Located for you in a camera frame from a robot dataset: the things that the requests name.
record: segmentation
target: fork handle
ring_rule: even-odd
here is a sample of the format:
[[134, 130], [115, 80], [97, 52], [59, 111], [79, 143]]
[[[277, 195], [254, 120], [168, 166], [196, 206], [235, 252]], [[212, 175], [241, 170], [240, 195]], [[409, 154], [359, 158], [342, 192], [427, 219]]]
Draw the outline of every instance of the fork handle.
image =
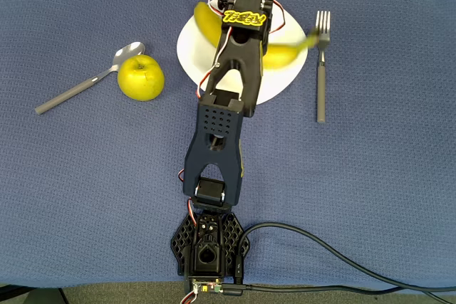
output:
[[321, 124], [325, 123], [325, 83], [325, 63], [319, 62], [317, 70], [316, 121]]

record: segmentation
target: spoon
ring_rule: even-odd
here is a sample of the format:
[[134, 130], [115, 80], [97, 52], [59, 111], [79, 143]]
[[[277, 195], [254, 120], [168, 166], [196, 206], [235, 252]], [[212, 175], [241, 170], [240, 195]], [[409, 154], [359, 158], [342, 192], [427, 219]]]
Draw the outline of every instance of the spoon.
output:
[[83, 90], [86, 90], [87, 88], [95, 85], [96, 83], [100, 82], [107, 74], [112, 73], [113, 71], [118, 71], [120, 69], [120, 66], [122, 63], [129, 59], [130, 57], [136, 56], [136, 55], [142, 55], [145, 51], [144, 44], [141, 42], [134, 42], [131, 44], [128, 44], [127, 46], [121, 48], [117, 53], [115, 53], [114, 59], [113, 59], [113, 66], [102, 73], [99, 73], [97, 76], [89, 78], [78, 85], [74, 86], [73, 88], [67, 90], [66, 92], [57, 95], [55, 98], [50, 99], [48, 102], [39, 105], [37, 108], [35, 108], [35, 112], [37, 114], [43, 114], [45, 111], [50, 110], [51, 108], [54, 108], [57, 106], [59, 103], [62, 103], [65, 100], [68, 100], [69, 98], [72, 98], [74, 95], [79, 94]]

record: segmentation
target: connector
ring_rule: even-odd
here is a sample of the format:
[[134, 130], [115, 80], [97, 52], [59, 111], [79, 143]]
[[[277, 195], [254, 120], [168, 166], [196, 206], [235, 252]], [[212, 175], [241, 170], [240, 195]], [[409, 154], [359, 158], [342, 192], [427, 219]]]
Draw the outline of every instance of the connector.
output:
[[219, 293], [222, 289], [222, 279], [214, 281], [193, 281], [192, 290], [195, 293]]
[[244, 258], [237, 255], [234, 261], [234, 283], [241, 285], [244, 281]]
[[246, 289], [246, 285], [223, 283], [222, 290], [220, 292], [222, 292], [224, 295], [240, 296]]

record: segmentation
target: white plate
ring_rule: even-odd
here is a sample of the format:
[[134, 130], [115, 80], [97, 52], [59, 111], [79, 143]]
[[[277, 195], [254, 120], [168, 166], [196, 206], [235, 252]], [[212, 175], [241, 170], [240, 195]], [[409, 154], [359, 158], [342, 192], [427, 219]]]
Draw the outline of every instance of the white plate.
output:
[[[281, 25], [283, 21], [278, 6], [272, 7], [271, 29]], [[295, 44], [302, 42], [306, 34], [298, 22], [285, 11], [286, 25], [279, 31], [269, 35], [270, 43]], [[180, 32], [177, 40], [177, 57], [188, 76], [199, 84], [205, 73], [212, 67], [216, 48], [202, 35], [195, 18], [192, 16]], [[297, 58], [287, 67], [281, 69], [264, 69], [257, 104], [264, 103], [283, 91], [301, 71], [307, 57], [307, 49], [298, 54]], [[207, 81], [202, 84], [206, 89]], [[242, 82], [237, 70], [229, 71], [218, 83], [217, 88], [240, 93]]]

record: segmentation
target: yellow banana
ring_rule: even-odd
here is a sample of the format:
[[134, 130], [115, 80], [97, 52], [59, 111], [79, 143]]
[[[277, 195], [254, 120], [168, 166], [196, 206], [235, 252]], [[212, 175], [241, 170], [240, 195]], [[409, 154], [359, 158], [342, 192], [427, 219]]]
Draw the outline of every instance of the yellow banana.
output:
[[[222, 35], [222, 20], [211, 11], [206, 3], [199, 2], [193, 11], [198, 29], [204, 37], [215, 47], [219, 45]], [[280, 69], [293, 62], [305, 48], [312, 48], [318, 43], [318, 32], [312, 31], [307, 39], [300, 44], [268, 44], [268, 51], [263, 56], [263, 67], [266, 69]]]
[[199, 2], [194, 11], [198, 29], [204, 37], [215, 47], [219, 45], [222, 35], [222, 20], [208, 7], [206, 3]]

